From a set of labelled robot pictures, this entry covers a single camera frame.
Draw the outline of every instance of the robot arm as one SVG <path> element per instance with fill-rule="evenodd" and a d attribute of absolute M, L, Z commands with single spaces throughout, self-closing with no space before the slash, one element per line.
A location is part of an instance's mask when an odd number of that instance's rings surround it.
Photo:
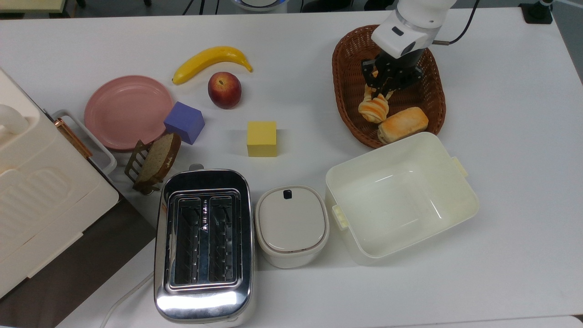
<path fill-rule="evenodd" d="M 400 0 L 397 9 L 373 32 L 371 39 L 380 48 L 373 60 L 361 64 L 368 86 L 387 95 L 403 89 L 423 75 L 417 62 L 435 39 L 447 11 L 456 0 Z"/>

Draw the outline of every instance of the toy block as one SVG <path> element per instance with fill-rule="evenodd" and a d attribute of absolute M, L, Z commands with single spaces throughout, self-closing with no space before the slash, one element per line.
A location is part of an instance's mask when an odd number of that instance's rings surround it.
<path fill-rule="evenodd" d="M 166 131 L 178 134 L 182 141 L 192 145 L 205 126 L 205 119 L 200 110 L 176 102 L 164 125 Z"/>
<path fill-rule="evenodd" d="M 249 157 L 276 157 L 278 145 L 274 121 L 247 123 L 247 153 Z"/>

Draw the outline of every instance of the purple cube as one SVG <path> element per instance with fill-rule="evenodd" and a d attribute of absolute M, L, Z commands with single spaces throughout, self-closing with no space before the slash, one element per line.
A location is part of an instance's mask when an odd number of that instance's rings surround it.
<path fill-rule="evenodd" d="M 192 145 L 205 126 L 205 120 L 200 110 L 176 102 L 164 120 L 164 125 L 166 131 L 177 133 L 182 141 Z"/>

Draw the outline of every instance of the banana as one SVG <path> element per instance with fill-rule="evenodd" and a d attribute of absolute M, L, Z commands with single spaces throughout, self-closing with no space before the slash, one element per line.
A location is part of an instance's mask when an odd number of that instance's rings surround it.
<path fill-rule="evenodd" d="M 253 71 L 253 67 L 249 65 L 247 58 L 245 58 L 245 55 L 241 50 L 227 46 L 213 47 L 197 53 L 182 64 L 182 66 L 176 70 L 176 73 L 174 73 L 172 83 L 176 85 L 182 84 L 190 80 L 203 69 L 222 61 L 234 62 L 245 66 L 250 72 Z"/>

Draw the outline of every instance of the black cable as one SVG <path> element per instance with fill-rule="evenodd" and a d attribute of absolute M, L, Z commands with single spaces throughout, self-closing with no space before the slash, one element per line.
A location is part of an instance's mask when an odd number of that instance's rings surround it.
<path fill-rule="evenodd" d="M 201 0 L 201 10 L 198 11 L 198 15 L 202 15 L 203 10 L 205 10 L 205 0 Z"/>
<path fill-rule="evenodd" d="M 182 13 L 183 16 L 186 15 L 186 12 L 188 11 L 188 8 L 190 8 L 190 5 L 192 5 L 192 2 L 193 1 L 194 0 L 190 0 L 190 2 L 188 3 L 188 6 L 186 6 L 186 9 L 184 9 L 184 12 Z"/>
<path fill-rule="evenodd" d="M 466 27 L 463 29 L 462 34 L 460 34 L 457 38 L 453 39 L 453 41 L 438 41 L 438 40 L 434 40 L 433 41 L 433 44 L 439 44 L 439 45 L 442 45 L 442 46 L 448 46 L 450 44 L 454 44 L 457 41 L 459 41 L 459 39 L 461 39 L 462 36 L 464 34 L 466 34 L 466 31 L 470 27 L 470 23 L 472 22 L 473 15 L 476 13 L 476 8 L 477 8 L 477 5 L 479 3 L 480 3 L 480 0 L 476 0 L 476 3 L 474 4 L 474 7 L 472 8 L 472 13 L 470 14 L 470 18 L 468 19 L 468 23 L 466 24 Z"/>

